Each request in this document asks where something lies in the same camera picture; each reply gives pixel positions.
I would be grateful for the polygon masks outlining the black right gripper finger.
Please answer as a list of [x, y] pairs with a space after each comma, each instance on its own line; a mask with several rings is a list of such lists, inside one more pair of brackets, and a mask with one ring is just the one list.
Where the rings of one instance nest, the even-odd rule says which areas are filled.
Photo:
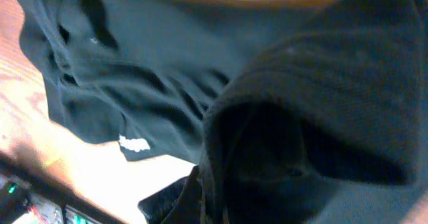
[[157, 193], [141, 200], [138, 209], [148, 224], [200, 224], [202, 201], [199, 167]]

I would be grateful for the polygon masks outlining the black t-shirt white logo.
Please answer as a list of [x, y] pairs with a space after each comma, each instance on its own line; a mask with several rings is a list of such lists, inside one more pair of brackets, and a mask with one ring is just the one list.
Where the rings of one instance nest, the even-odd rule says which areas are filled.
[[427, 0], [17, 0], [49, 118], [199, 167], [201, 223], [398, 223], [427, 190]]

